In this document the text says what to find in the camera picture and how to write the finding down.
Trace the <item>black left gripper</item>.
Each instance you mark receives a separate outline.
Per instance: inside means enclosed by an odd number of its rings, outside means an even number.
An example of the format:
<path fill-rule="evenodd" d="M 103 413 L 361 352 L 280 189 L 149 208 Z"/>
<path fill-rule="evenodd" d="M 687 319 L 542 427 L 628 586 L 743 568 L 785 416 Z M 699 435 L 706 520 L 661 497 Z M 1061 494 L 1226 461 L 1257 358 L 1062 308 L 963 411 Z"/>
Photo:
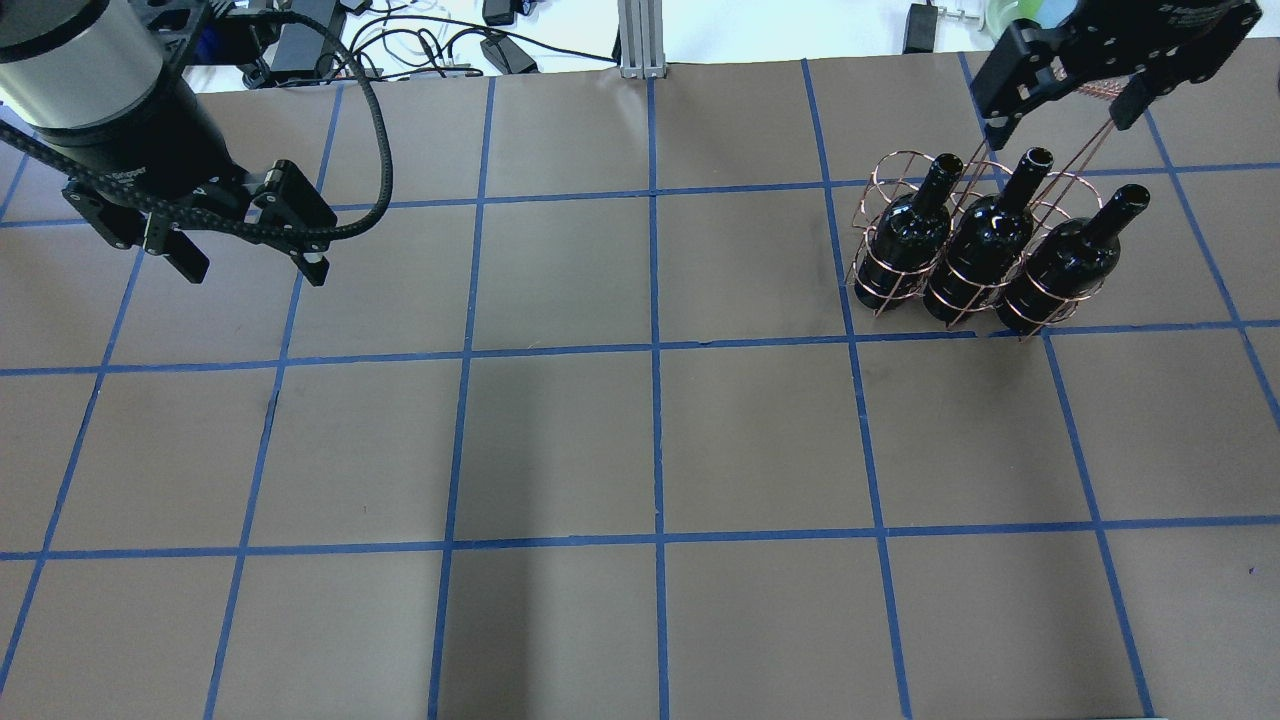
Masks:
<path fill-rule="evenodd" d="M 276 160 L 262 173 L 221 168 L 179 182 L 174 196 L 145 188 L 138 169 L 110 173 L 67 160 L 64 173 L 64 199 L 100 240 L 116 250 L 160 252 L 191 284 L 202 284 L 210 268 L 191 231 L 292 252 L 308 284 L 326 282 L 325 251 L 337 241 L 337 214 L 292 160 Z"/>

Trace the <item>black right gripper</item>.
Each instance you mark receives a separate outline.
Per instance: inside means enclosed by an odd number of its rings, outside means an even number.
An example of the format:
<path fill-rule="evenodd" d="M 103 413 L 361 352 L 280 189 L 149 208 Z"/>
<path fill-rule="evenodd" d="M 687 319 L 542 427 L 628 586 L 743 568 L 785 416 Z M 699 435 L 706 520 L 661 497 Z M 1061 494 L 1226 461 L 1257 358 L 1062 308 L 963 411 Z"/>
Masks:
<path fill-rule="evenodd" d="M 991 152 L 1012 123 L 1084 85 L 1126 79 L 1108 105 L 1130 129 L 1149 105 L 1183 85 L 1212 79 L 1263 18 L 1257 1 L 1076 1 L 1057 27 L 1014 20 L 970 83 Z"/>

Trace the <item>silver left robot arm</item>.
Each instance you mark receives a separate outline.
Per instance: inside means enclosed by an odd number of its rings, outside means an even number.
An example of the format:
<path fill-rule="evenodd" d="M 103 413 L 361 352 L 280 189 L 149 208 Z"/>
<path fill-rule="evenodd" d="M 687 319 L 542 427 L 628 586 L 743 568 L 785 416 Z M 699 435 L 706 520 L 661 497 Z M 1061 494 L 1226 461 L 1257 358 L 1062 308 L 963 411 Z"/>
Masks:
<path fill-rule="evenodd" d="M 278 36 L 211 1 L 5 1 L 3 99 L 54 151 L 132 190 L 242 222 L 320 229 L 337 215 L 292 161 L 252 174 L 186 82 L 260 63 Z"/>

